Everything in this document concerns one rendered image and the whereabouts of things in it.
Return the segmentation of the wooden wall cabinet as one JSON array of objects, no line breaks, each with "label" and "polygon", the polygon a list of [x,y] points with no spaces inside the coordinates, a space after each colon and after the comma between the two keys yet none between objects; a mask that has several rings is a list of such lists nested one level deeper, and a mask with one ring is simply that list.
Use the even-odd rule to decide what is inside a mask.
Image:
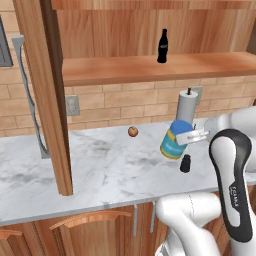
[{"label": "wooden wall cabinet", "polygon": [[[256,0],[51,0],[66,86],[256,74]],[[168,53],[158,63],[167,30]]]}]

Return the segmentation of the black shaker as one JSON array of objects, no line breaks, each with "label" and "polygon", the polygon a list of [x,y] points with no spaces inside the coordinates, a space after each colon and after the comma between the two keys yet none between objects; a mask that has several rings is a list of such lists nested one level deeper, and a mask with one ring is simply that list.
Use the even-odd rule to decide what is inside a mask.
[{"label": "black shaker", "polygon": [[191,156],[185,154],[180,165],[180,171],[183,173],[188,173],[191,167]]}]

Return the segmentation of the black cola bottle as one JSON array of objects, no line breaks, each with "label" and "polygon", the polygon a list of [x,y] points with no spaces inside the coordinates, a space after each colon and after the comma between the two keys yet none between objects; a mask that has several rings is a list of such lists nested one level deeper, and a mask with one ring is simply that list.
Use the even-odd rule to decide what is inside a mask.
[{"label": "black cola bottle", "polygon": [[160,38],[158,44],[158,63],[165,63],[167,61],[167,53],[168,53],[168,38],[167,38],[167,30],[162,30],[162,36]]}]

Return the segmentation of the blue and yellow mayonnaise jar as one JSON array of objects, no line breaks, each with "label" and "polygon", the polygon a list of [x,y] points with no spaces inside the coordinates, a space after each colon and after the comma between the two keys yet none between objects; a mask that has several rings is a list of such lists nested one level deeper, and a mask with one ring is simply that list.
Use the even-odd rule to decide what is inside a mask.
[{"label": "blue and yellow mayonnaise jar", "polygon": [[161,143],[161,153],[167,158],[179,159],[186,149],[186,146],[179,146],[176,142],[176,136],[181,133],[190,132],[191,130],[192,125],[190,123],[183,120],[174,120]]}]

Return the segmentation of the white paper towel roll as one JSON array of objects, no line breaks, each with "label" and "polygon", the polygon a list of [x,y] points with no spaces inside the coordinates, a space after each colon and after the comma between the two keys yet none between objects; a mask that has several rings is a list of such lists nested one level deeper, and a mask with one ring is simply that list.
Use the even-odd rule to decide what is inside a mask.
[{"label": "white paper towel roll", "polygon": [[197,105],[198,93],[190,87],[179,93],[176,119],[192,123]]}]

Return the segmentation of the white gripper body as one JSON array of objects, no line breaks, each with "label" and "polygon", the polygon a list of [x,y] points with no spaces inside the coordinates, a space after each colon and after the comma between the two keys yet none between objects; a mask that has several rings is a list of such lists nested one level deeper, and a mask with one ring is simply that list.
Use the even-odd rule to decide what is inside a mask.
[{"label": "white gripper body", "polygon": [[178,134],[176,136],[176,142],[179,146],[188,145],[191,143],[206,140],[208,135],[209,135],[209,132],[205,131],[204,129],[193,130],[190,132]]}]

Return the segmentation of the grey wall appliance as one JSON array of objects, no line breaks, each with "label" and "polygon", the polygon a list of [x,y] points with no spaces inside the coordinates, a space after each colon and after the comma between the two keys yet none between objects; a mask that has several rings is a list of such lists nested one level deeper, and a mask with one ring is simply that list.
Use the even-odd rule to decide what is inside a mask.
[{"label": "grey wall appliance", "polygon": [[0,16],[0,67],[12,67],[13,61],[5,34],[2,18]]}]

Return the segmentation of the grey wall outlet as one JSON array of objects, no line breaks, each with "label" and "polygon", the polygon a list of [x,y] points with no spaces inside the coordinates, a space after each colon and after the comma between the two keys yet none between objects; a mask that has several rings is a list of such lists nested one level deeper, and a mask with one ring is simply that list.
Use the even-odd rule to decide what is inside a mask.
[{"label": "grey wall outlet", "polygon": [[203,86],[195,86],[195,87],[192,87],[191,90],[198,94],[196,98],[196,105],[199,105],[201,96],[202,96]]},{"label": "grey wall outlet", "polygon": [[65,102],[66,102],[66,113],[68,116],[80,115],[79,98],[77,95],[66,96]]}]

